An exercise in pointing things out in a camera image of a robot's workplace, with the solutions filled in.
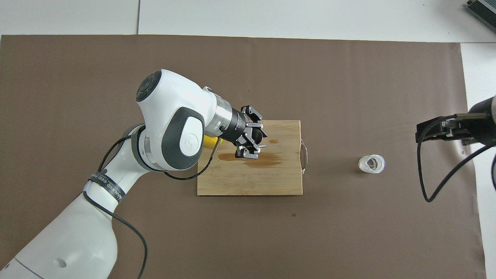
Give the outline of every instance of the wooden cutting board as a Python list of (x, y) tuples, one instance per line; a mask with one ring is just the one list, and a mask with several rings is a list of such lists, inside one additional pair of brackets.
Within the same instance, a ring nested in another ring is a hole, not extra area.
[[(198, 176), (199, 196), (302, 195), (299, 120), (263, 120), (264, 138), (258, 159), (235, 158), (236, 147), (223, 142), (209, 168)], [(204, 147), (198, 162), (203, 168), (212, 148)]]

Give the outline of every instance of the brown table surface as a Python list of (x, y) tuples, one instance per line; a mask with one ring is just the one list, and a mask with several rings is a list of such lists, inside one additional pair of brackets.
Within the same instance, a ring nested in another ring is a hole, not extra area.
[[(485, 277), (473, 166), (431, 204), (417, 177), (415, 125), (467, 111), (459, 44), (195, 36), (2, 36), (0, 265), (142, 122), (134, 95), (160, 68), (235, 108), (301, 120), (310, 164), (292, 197), (199, 197), (195, 180), (140, 178), (116, 213), (147, 239), (146, 278)], [(466, 149), (424, 150), (432, 192)], [(382, 173), (360, 172), (369, 154)], [(114, 228), (110, 278), (134, 278), (141, 243)]]

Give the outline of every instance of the brown stain on wood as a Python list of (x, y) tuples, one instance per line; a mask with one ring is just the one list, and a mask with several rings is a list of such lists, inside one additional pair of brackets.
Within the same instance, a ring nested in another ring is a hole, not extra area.
[(262, 152), (258, 154), (258, 159), (242, 159), (234, 157), (233, 153), (223, 153), (218, 155), (222, 161), (243, 161), (248, 167), (252, 168), (270, 168), (282, 163), (282, 159), (275, 153)]

